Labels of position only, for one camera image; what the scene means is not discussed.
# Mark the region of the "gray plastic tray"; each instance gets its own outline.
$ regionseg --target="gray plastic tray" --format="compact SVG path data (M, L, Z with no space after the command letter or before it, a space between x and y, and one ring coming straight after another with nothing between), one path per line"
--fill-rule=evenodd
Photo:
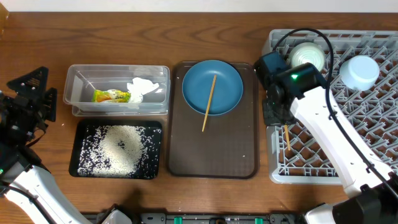
M291 30L273 30L262 50L267 54ZM368 146L398 173L398 32L321 30L330 40L335 60L331 90L348 120ZM314 42L330 54L317 34L302 31L286 38L277 48L287 56L298 44ZM340 80L343 62L356 55L368 55L380 66L376 84L366 91L353 91ZM326 63L322 74L326 75ZM300 123L289 126L291 151L287 150L284 129L267 128L269 176L278 184L341 184L335 169L311 133Z

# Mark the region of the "white cup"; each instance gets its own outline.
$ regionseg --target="white cup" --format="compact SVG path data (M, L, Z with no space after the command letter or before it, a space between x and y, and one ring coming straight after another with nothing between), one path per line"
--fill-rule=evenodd
M379 74L377 62L364 55L355 56L340 67L341 81L352 90L372 88Z

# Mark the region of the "blue plate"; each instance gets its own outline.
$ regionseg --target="blue plate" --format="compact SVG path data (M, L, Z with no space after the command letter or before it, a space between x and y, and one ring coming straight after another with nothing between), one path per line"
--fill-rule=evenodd
M201 114L206 113L214 75L217 78L209 115L229 112L242 98L242 78L234 67L219 60L197 63L185 74L182 94L188 105Z

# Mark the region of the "wooden stick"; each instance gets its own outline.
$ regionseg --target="wooden stick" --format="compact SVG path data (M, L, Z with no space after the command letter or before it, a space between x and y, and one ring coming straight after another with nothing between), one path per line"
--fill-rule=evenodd
M285 124L285 137L286 137L287 149L290 151L290 139L289 139L289 130L287 129L287 124Z
M216 77L217 77L217 75L214 75L213 84L211 86L211 91L210 91L210 96L209 96L209 102L207 103L205 120L203 121L203 127L201 129L202 132L205 131L207 115L209 114L209 109L210 109L210 104L211 104L211 97L213 97L213 90L214 90L214 86L216 84Z

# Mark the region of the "wooden table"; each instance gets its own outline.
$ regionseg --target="wooden table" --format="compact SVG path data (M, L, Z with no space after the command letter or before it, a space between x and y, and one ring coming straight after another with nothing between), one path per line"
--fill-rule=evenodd
M272 29L398 30L397 14L187 14L187 13L16 13L0 40L0 90L6 82L39 66L50 70L47 88L58 89L57 121L33 149L66 197L82 212L114 203L134 212L268 213L301 212L346 196L339 186L277 185L268 176L266 127L260 115L260 158L249 180L173 177L165 168L165 147L154 180L74 178L68 173L76 124L63 103L73 64L166 65L215 58L253 64ZM265 93L260 91L260 100ZM167 117L156 117L164 122ZM31 223L19 207L0 200L1 223Z

